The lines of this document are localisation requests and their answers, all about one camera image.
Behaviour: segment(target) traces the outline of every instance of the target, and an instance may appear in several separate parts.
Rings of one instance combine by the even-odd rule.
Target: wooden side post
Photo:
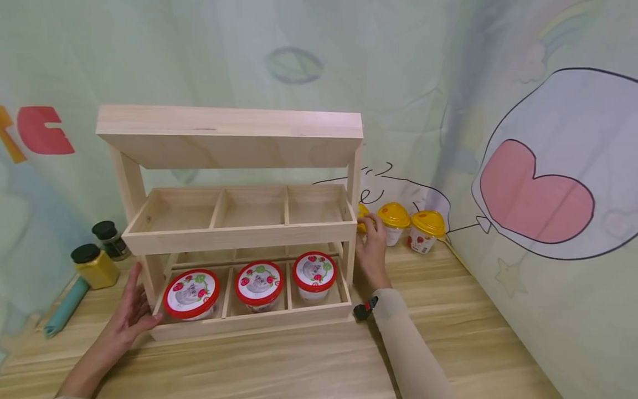
[[[352,161],[348,164],[348,201],[352,205],[352,209],[355,211],[355,215],[359,212],[358,204],[361,198],[360,184],[361,184],[361,163],[363,158],[363,142],[359,145],[359,148],[355,151]],[[352,238],[349,241],[343,243],[343,255],[346,262],[346,282],[348,286],[352,286],[352,276],[355,269],[355,245],[356,245],[357,233],[353,231]]]
[[[142,180],[142,170],[140,169],[140,165],[135,163],[131,158],[122,154],[112,146],[108,148],[111,153],[111,158],[113,159],[113,165],[115,165],[117,185],[122,203],[124,204],[126,220],[128,223],[131,223],[146,201],[146,190],[144,189],[144,181]],[[138,259],[142,263],[141,274],[144,290],[146,291],[146,296],[152,308],[164,284],[161,260],[158,255],[141,256],[138,257]]]

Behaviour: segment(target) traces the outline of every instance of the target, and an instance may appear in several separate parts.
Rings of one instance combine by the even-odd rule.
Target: red letter
[[[24,145],[36,154],[64,155],[75,150],[64,131],[45,123],[61,123],[53,107],[22,107],[18,111],[18,133]]]

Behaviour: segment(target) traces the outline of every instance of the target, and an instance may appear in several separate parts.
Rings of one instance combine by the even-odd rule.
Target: black wristband
[[[370,313],[372,313],[372,310],[375,308],[376,303],[378,301],[379,301],[379,298],[376,296],[373,296],[372,298],[368,299],[365,303],[355,306],[353,313],[357,321],[364,321],[368,317],[370,317]]]

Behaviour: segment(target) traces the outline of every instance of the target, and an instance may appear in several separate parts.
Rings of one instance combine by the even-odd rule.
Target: pink heart
[[[480,190],[492,219],[507,230],[547,244],[576,237],[593,216],[594,199],[578,180],[535,176],[536,156],[506,140],[487,161]]]

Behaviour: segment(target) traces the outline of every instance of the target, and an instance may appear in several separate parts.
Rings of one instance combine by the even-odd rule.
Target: black jar lid
[[[91,229],[91,232],[96,235],[99,239],[111,239],[117,235],[117,229],[115,228],[115,223],[110,220],[105,220],[103,222],[97,223]]]
[[[80,245],[71,252],[71,259],[77,264],[87,263],[100,256],[100,248],[95,244]]]

